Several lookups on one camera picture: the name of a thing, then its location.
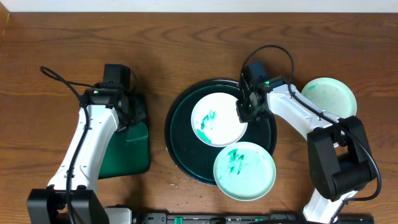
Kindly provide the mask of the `green scrubbing sponge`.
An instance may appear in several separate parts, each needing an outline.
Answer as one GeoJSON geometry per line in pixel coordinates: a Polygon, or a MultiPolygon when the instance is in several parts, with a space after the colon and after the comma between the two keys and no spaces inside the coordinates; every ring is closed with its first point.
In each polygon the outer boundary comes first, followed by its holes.
{"type": "Polygon", "coordinates": [[[126,135],[127,144],[147,144],[149,132],[147,125],[143,122],[131,127],[126,135]]]}

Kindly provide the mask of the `white plate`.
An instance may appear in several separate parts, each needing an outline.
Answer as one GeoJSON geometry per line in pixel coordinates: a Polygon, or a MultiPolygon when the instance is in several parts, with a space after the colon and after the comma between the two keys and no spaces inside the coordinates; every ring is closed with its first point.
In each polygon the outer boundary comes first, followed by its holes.
{"type": "Polygon", "coordinates": [[[229,93],[211,93],[192,109],[191,125],[199,140],[211,147],[226,147],[239,141],[248,124],[239,120],[237,98],[229,93]]]}

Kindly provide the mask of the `mint green plate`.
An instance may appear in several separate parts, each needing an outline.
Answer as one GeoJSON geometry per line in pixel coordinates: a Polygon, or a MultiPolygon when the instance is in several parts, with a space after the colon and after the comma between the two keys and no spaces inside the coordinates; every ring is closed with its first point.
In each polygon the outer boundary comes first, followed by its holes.
{"type": "Polygon", "coordinates": [[[251,142],[236,142],[217,155],[213,175],[225,195],[248,202],[271,190],[276,179],[276,166],[263,147],[251,142]]]}
{"type": "Polygon", "coordinates": [[[301,94],[329,113],[348,118],[357,113],[356,98],[343,82],[333,78],[316,78],[308,82],[301,94]]]}

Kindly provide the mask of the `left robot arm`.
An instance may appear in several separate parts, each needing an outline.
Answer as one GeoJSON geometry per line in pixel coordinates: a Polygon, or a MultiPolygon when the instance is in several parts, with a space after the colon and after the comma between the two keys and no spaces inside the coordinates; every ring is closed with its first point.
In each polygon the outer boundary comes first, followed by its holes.
{"type": "Polygon", "coordinates": [[[98,181],[150,167],[146,100],[109,89],[86,90],[68,151],[44,189],[32,189],[32,223],[140,223],[127,205],[103,207],[98,181]]]}

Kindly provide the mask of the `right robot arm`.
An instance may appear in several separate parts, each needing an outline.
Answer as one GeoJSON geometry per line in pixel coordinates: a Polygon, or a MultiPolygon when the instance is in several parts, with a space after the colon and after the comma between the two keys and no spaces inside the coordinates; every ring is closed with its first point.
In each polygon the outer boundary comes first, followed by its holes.
{"type": "Polygon", "coordinates": [[[303,209],[305,223],[336,223],[341,209],[372,180],[381,187],[362,122],[340,118],[304,97],[284,77],[241,75],[237,107],[242,122],[275,114],[305,137],[313,195],[303,209]]]}

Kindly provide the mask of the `rectangular dark green tray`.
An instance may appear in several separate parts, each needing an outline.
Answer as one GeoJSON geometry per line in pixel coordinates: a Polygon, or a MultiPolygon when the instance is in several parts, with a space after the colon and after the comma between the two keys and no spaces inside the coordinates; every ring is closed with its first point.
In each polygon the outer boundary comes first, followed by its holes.
{"type": "Polygon", "coordinates": [[[142,174],[149,170],[149,138],[147,144],[127,144],[127,132],[128,130],[112,135],[101,165],[99,179],[142,174]]]}

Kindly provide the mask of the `round black tray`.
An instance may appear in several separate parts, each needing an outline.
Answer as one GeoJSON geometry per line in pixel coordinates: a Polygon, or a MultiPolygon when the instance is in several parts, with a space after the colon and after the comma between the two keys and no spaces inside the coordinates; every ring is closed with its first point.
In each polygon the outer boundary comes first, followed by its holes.
{"type": "MultiPolygon", "coordinates": [[[[223,147],[205,144],[194,133],[191,114],[198,101],[211,93],[227,93],[239,98],[239,83],[235,80],[213,79],[192,85],[172,103],[165,120],[165,143],[175,165],[186,175],[203,184],[216,185],[213,165],[223,147]]],[[[239,142],[252,142],[273,154],[277,140],[274,115],[251,121],[239,142]]]]}

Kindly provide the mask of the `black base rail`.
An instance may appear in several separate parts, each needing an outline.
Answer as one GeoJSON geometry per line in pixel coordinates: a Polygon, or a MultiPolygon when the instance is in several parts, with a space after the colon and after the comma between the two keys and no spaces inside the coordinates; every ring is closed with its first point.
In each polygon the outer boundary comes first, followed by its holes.
{"type": "Polygon", "coordinates": [[[272,215],[198,215],[143,213],[134,215],[132,224],[260,224],[313,223],[297,214],[272,215]]]}

